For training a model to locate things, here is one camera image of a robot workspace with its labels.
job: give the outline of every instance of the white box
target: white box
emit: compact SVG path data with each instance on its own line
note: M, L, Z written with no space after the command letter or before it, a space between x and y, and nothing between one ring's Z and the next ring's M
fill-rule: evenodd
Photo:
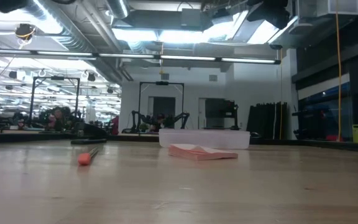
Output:
M160 145L194 144L213 149L247 149L248 131L160 129Z

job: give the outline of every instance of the stack of paper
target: stack of paper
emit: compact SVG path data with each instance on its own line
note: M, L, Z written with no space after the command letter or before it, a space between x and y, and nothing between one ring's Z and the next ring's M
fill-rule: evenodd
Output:
M186 159L201 161L209 159L237 158L238 154L209 147L196 146L193 144L172 144L168 151L170 156L177 156Z

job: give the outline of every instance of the yellow cable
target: yellow cable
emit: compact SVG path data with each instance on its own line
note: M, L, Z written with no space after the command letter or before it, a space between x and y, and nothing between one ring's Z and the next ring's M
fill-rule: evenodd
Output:
M341 42L339 37L339 18L338 18L338 0L336 0L336 42L338 50L338 67L339 67L339 96L338 96L338 139L336 141L341 141L341 95L342 95L342 62L341 62Z
M281 101L280 101L280 140L282 136L282 129L283 129L283 49L280 51L280 69L281 69Z
M16 34L16 37L28 37L28 36L30 36L31 34L33 34L34 32L35 32L35 28L32 29L32 31L31 31L29 34L25 34L25 35L17 35L17 34Z

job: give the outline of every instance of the lamp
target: lamp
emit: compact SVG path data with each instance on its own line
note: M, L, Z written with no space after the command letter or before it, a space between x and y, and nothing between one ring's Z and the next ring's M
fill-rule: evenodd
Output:
M96 80L96 77L94 73L89 73L88 75L88 81L94 82Z
M265 19L273 26L284 29L290 21L290 13L285 10L288 0L251 0L247 5L255 8L247 17L250 22Z

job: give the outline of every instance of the red object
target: red object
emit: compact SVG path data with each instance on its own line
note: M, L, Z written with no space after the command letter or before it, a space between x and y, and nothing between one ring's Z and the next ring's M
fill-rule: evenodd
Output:
M196 146L192 144L172 144L169 147L168 153L170 156L177 156L196 161L237 158L239 156L234 152L211 149L208 147Z
M81 153L78 155L78 164L80 166L88 166L91 164L91 154L90 153Z
M328 141L336 141L336 140L338 139L338 136L337 136L337 135L327 135L327 136L326 136L326 139L327 139Z
M119 131L118 131L118 121L119 121L119 116L116 116L115 118L113 118L111 120L111 134L113 135L118 135Z

